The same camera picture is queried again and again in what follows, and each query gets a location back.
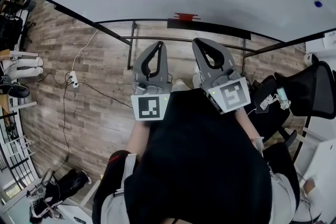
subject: wooden floor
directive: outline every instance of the wooden floor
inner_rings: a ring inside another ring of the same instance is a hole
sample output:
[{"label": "wooden floor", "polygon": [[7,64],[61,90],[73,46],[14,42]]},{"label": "wooden floor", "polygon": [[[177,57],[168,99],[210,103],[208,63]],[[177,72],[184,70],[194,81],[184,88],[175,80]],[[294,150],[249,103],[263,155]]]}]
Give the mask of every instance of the wooden floor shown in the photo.
[{"label": "wooden floor", "polygon": [[[63,83],[65,74],[71,71],[74,57],[96,30],[55,11],[52,4],[41,0],[37,1],[30,20],[36,26],[30,30],[33,42],[27,46],[27,51],[39,53],[44,61],[45,71],[39,78],[51,72],[57,81]],[[122,36],[131,33],[131,22],[108,23],[105,26]],[[138,22],[135,34],[189,39],[204,37],[225,44],[243,45],[243,40],[236,37],[167,29],[166,22]],[[132,62],[153,42],[155,40],[135,40]],[[247,41],[247,47],[259,49],[274,43],[273,40],[253,36],[252,41]],[[173,41],[165,41],[165,44],[173,82],[183,79],[192,86],[193,66],[196,62],[191,44]],[[77,58],[75,71],[78,80],[131,105],[132,73],[127,70],[128,51],[126,44],[99,31]],[[236,65],[240,67],[242,52],[231,51]],[[285,76],[295,74],[304,68],[303,55],[304,45],[301,44],[249,57],[245,68],[247,78],[250,81],[261,81],[275,71]],[[42,82],[29,86],[32,90],[31,97],[38,104],[21,110],[23,127],[28,138],[35,141],[32,146],[32,150],[36,152],[33,161],[38,173],[43,175],[48,168],[59,167],[68,152],[63,135],[64,87],[56,84],[51,75]],[[71,168],[84,169],[95,182],[103,174],[109,156],[125,147],[134,123],[133,112],[84,84],[77,89],[67,89],[65,108],[65,134],[70,146],[70,159],[56,176],[61,177]],[[304,122],[302,118],[290,117],[287,126],[299,131]],[[88,188],[83,189],[73,200],[80,201],[87,191]]]}]

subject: white pants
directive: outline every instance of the white pants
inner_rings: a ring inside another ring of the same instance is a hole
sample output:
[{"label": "white pants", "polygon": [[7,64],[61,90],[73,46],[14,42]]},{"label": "white pants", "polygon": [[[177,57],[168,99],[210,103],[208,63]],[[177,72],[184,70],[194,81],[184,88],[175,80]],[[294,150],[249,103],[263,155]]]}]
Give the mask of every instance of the white pants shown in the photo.
[{"label": "white pants", "polygon": [[[27,78],[27,77],[35,77],[39,74],[43,73],[43,68],[39,67],[43,65],[43,61],[40,57],[36,59],[19,59],[17,61],[2,61],[4,74],[9,75],[12,80]],[[36,67],[29,68],[25,70],[17,70],[19,67]]]},{"label": "white pants", "polygon": [[[193,85],[194,89],[198,89],[202,83],[201,79],[201,73],[196,73],[193,76]],[[178,79],[176,81],[176,84],[173,85],[172,92],[177,92],[177,91],[188,91],[190,88],[184,83],[182,79]]]}]

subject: white power strip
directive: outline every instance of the white power strip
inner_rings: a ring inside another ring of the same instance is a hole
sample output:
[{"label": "white power strip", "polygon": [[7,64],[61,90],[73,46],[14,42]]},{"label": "white power strip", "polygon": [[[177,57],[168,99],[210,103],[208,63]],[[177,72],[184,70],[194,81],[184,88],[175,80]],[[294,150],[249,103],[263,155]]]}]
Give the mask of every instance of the white power strip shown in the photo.
[{"label": "white power strip", "polygon": [[70,76],[71,76],[71,82],[73,82],[72,83],[73,87],[77,88],[79,84],[78,84],[76,72],[75,71],[70,72]]}]

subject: blue dot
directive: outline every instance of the blue dot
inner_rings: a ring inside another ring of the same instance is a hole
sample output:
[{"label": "blue dot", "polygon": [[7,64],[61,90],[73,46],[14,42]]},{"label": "blue dot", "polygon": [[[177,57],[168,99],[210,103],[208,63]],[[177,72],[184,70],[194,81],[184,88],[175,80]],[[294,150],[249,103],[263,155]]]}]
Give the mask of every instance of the blue dot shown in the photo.
[{"label": "blue dot", "polygon": [[315,4],[315,6],[316,6],[317,8],[322,7],[322,3],[319,2],[319,1],[315,1],[314,4]]}]

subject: hand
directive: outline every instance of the hand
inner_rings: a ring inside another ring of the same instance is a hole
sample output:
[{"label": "hand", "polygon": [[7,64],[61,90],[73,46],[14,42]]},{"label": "hand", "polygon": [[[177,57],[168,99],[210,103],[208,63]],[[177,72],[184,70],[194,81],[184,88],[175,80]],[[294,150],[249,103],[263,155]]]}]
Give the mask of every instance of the hand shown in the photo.
[{"label": "hand", "polygon": [[313,189],[315,188],[315,182],[313,179],[309,179],[306,181],[306,183],[303,185],[304,192],[308,195]]}]

